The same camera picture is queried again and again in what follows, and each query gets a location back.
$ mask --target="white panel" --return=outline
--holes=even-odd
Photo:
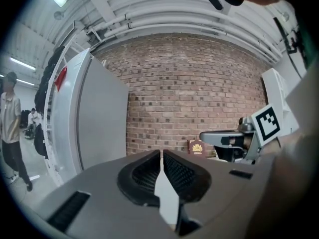
[[[297,119],[303,135],[318,135],[319,132],[319,70],[318,58],[307,74],[287,97],[287,103]]]
[[[90,53],[85,50],[67,64],[59,92],[54,90],[51,106],[52,144],[58,172],[66,182],[82,171],[76,138],[77,107]]]
[[[270,36],[281,38],[279,30],[275,24],[274,17],[266,10],[265,6],[254,4],[252,2],[244,2],[244,6],[233,7],[239,11],[244,17],[251,19],[263,31],[268,32]]]
[[[288,2],[281,0],[278,3],[268,5],[265,8],[272,13],[272,16],[279,19],[287,33],[290,33],[298,25],[295,17],[295,10]],[[284,12],[289,14],[289,20],[287,22],[284,22],[281,17],[281,14]]]
[[[281,127],[280,135],[287,135],[299,128],[299,125],[286,103],[288,90],[285,78],[275,69],[263,73],[269,104],[272,104]]]
[[[126,156],[128,94],[128,86],[93,58],[78,107],[77,133],[84,169]]]
[[[14,93],[20,98],[21,110],[31,110],[35,108],[34,97],[36,89],[25,87],[21,84],[16,84]]]
[[[302,76],[305,75],[307,71],[305,69],[305,65],[300,52],[298,51],[296,54],[291,54],[291,58],[293,59],[299,73]],[[283,58],[274,67],[281,74],[281,76],[285,78],[287,82],[288,92],[290,93],[301,79],[293,68],[287,52],[284,52]]]
[[[239,19],[241,22],[248,24],[253,27],[255,31],[264,35],[273,44],[279,43],[282,39],[277,26],[272,18],[268,18],[266,11],[262,9],[264,14],[258,15],[253,10],[249,9],[248,6],[244,8],[237,8],[234,10],[233,17]]]

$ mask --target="wall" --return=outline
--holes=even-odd
[[[35,108],[34,97],[36,90],[25,87],[19,83],[14,87],[15,94],[20,98],[21,110],[31,110]]]
[[[127,154],[187,151],[202,131],[237,128],[265,105],[261,73],[270,68],[229,42],[158,34],[95,54],[130,87]]]
[[[306,69],[300,52],[291,54],[291,58],[293,59],[298,72],[303,77],[306,74]],[[287,52],[283,53],[283,58],[274,66],[274,69],[276,69],[276,71],[286,80],[288,92],[290,93],[299,83],[300,77],[295,71]]]

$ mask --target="man in white shirt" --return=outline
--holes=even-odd
[[[35,115],[35,108],[32,108],[31,112],[28,115],[28,127],[26,129],[32,128],[33,136],[35,134],[35,128],[36,128],[34,120],[37,119],[37,118],[38,118],[38,116]]]
[[[16,84],[16,74],[8,73],[3,79],[3,94],[0,98],[2,123],[2,152],[6,164],[24,180],[26,189],[32,190],[32,183],[27,174],[20,148],[19,124],[21,119],[20,99],[13,89]]]

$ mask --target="person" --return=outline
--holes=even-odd
[[[32,190],[32,182],[27,174],[20,148],[19,124],[21,119],[20,99],[13,89],[16,84],[16,74],[8,73],[3,79],[1,95],[2,152],[6,164],[19,172],[28,191]]]
[[[276,2],[279,2],[280,0],[246,0],[253,2],[255,4],[259,5],[270,5]],[[318,31],[313,28],[313,24],[309,24],[307,18],[301,18],[300,14],[305,10],[305,6],[307,3],[299,3],[299,0],[286,0],[287,2],[290,2],[296,11],[296,18],[299,24],[299,28],[301,30],[301,36],[303,40],[306,40],[303,45],[305,47],[305,54],[307,54],[307,60],[305,62],[305,66],[308,68],[312,62],[315,61],[316,56],[318,55],[318,48],[316,45],[314,45],[314,42],[312,38],[309,38],[309,33],[311,36],[314,37],[314,39],[317,38],[317,33]],[[294,145],[301,137],[303,137],[303,134],[301,133],[300,130],[297,132],[287,135],[284,137],[278,137],[278,139],[273,140],[272,142],[268,143],[265,148],[263,149],[263,153],[274,153],[280,151],[283,146],[287,145]],[[246,137],[244,140],[244,145],[246,149],[249,149],[249,146],[251,144],[251,138]]]
[[[35,128],[36,128],[34,120],[38,118],[38,116],[37,115],[35,116],[34,114],[35,114],[35,108],[32,108],[31,112],[28,115],[28,126],[26,128],[26,129],[32,129],[33,136],[35,134]]]

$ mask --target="white ceiling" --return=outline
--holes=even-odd
[[[239,7],[224,4],[224,10],[217,11],[208,0],[69,0],[62,8],[53,0],[32,0],[18,17],[16,26],[8,37],[7,44],[2,51],[0,72],[4,74],[14,70],[19,79],[35,83],[37,86],[43,68],[46,67],[54,48],[60,45],[59,40],[63,38],[64,33],[74,21],[80,30],[85,27],[82,36],[84,41],[87,41],[89,38],[86,32],[89,27],[103,26],[103,23],[128,12],[162,6],[165,6],[164,12],[148,13],[111,25],[106,29],[107,33],[110,29],[114,31],[119,27],[125,28],[127,23],[136,24],[136,26],[143,25],[143,27],[124,33],[119,32],[116,36],[107,39],[104,46],[152,33],[196,33],[231,41],[249,49],[269,63],[275,63],[280,60],[280,50],[284,46],[273,17],[281,19],[280,13],[283,12],[290,15],[288,22],[282,21],[288,33],[297,26],[292,7],[284,1],[265,7],[250,2],[244,2]],[[191,8],[195,11],[188,12],[188,9]],[[56,11],[64,12],[61,20],[54,18]],[[223,15],[229,16],[233,22],[229,22],[229,18],[220,19],[220,16]],[[227,35],[216,35],[214,29],[227,33]],[[104,39],[105,30],[97,32],[99,37]],[[269,60],[270,52],[276,57],[273,61]],[[36,67],[37,70],[33,72],[14,64],[8,59],[10,56]]]

